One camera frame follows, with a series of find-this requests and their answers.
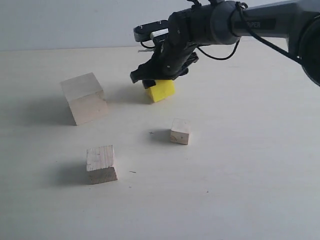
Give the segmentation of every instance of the table surface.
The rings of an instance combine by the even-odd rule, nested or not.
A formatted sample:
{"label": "table surface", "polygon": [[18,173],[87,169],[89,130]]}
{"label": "table surface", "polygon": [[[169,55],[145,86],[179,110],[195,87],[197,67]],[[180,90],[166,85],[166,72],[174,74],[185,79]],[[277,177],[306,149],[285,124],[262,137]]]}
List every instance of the table surface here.
{"label": "table surface", "polygon": [[[244,40],[150,104],[140,49],[0,52],[0,239],[318,240],[320,88],[302,68]],[[59,83],[91,72],[109,114],[74,126]],[[174,118],[189,145],[169,142]],[[86,150],[107,145],[118,181],[89,185]]]}

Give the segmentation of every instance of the wooden block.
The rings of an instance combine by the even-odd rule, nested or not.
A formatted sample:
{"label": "wooden block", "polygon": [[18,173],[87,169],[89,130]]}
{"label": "wooden block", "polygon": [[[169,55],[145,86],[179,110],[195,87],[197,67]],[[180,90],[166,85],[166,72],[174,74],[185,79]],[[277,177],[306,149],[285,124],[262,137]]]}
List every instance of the wooden block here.
{"label": "wooden block", "polygon": [[86,151],[86,171],[92,184],[116,181],[115,151],[112,145]]}
{"label": "wooden block", "polygon": [[177,144],[188,145],[190,133],[191,127],[189,121],[176,118],[172,124],[170,141]]}
{"label": "wooden block", "polygon": [[60,83],[76,125],[81,125],[108,113],[104,91],[91,72]]}
{"label": "wooden block", "polygon": [[175,84],[172,80],[156,80],[155,86],[146,89],[146,93],[154,103],[175,94]]}

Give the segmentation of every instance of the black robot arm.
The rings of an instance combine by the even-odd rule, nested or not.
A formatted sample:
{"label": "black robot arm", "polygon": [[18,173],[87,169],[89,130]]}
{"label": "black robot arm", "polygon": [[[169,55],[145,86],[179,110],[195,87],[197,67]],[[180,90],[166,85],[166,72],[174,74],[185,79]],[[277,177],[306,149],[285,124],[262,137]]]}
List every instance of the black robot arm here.
{"label": "black robot arm", "polygon": [[[154,80],[175,80],[198,60],[196,48],[238,46],[241,37],[252,36],[302,65],[308,77],[320,84],[319,0],[287,0],[255,7],[232,0],[211,0],[208,5],[189,1],[194,3],[191,8],[174,12],[168,21],[134,29],[137,42],[153,40],[154,48],[151,59],[131,72],[133,83],[141,80],[147,88]],[[263,37],[286,39],[288,51]]]}

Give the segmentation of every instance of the yellow cube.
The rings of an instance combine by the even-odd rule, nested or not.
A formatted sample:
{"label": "yellow cube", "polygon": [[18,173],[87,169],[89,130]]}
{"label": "yellow cube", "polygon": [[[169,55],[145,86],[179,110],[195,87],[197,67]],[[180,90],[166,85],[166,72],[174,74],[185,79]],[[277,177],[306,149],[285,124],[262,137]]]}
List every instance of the yellow cube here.
{"label": "yellow cube", "polygon": [[154,103],[159,102],[175,94],[175,84],[173,80],[156,80],[155,86],[146,89],[146,93]]}

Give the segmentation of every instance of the black cable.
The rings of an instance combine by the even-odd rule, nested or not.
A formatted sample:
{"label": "black cable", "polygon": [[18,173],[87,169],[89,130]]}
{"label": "black cable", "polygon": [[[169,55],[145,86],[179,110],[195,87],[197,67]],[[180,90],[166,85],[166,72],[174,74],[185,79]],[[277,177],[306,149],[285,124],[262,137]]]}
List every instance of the black cable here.
{"label": "black cable", "polygon": [[247,25],[247,22],[245,20],[245,16],[244,16],[244,12],[243,12],[243,7],[245,8],[248,8],[248,5],[244,2],[239,2],[237,1],[236,2],[236,9],[237,11],[239,12],[239,15],[240,15],[240,18],[241,18],[241,21],[245,27],[245,29],[247,30],[247,32],[252,36],[254,37],[255,39],[257,39],[259,42],[267,45],[268,47],[272,48],[273,50],[277,51],[278,53],[286,56],[287,58],[295,61],[296,63],[302,65],[302,60],[298,57],[295,57],[293,55],[291,55],[289,52],[283,50],[282,48],[274,45],[273,43],[263,39],[262,37],[258,36],[255,32],[253,32],[250,27]]}
{"label": "black cable", "polygon": [[206,53],[205,51],[203,51],[199,46],[197,47],[197,49],[198,49],[201,53],[203,53],[205,56],[207,56],[208,58],[211,58],[211,59],[214,59],[214,60],[219,60],[219,61],[225,61],[225,60],[228,60],[228,59],[232,58],[232,56],[236,53],[237,48],[238,48],[238,46],[239,46],[239,43],[240,43],[240,40],[236,42],[232,53],[231,53],[229,56],[227,56],[227,57],[222,57],[222,58],[220,58],[220,57],[214,57],[214,56],[209,55],[208,53]]}
{"label": "black cable", "polygon": [[140,42],[140,44],[142,47],[144,47],[146,49],[154,49],[156,47],[156,46],[146,46],[146,45],[144,45],[144,43],[142,41]]}

